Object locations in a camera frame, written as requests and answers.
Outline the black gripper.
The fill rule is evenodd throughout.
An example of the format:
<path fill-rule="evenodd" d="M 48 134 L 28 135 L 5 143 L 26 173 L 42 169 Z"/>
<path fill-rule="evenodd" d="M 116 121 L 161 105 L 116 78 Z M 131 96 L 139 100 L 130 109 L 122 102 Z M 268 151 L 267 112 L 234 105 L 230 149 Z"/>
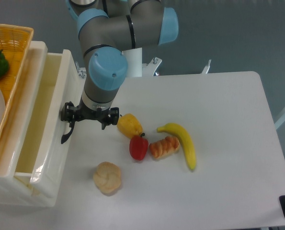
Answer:
<path fill-rule="evenodd" d="M 119 117 L 118 107 L 109 108 L 107 110 L 102 110 L 101 108 L 92 110 L 84 103 L 75 106 L 73 102 L 67 102 L 61 110 L 61 121 L 68 122 L 72 130 L 74 129 L 75 123 L 82 120 L 99 121 L 101 123 L 101 129 L 105 130 L 109 125 L 117 125 Z"/>

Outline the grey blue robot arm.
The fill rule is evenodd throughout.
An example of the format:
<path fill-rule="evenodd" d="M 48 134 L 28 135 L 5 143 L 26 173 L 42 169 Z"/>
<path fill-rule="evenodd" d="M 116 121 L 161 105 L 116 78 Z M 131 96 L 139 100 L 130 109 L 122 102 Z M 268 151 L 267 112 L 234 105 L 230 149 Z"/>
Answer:
<path fill-rule="evenodd" d="M 112 102 L 123 84 L 128 62 L 123 52 L 176 40 L 178 17 L 160 0 L 68 0 L 86 68 L 79 105 L 65 103 L 61 120 L 74 127 L 82 120 L 116 125 Z"/>

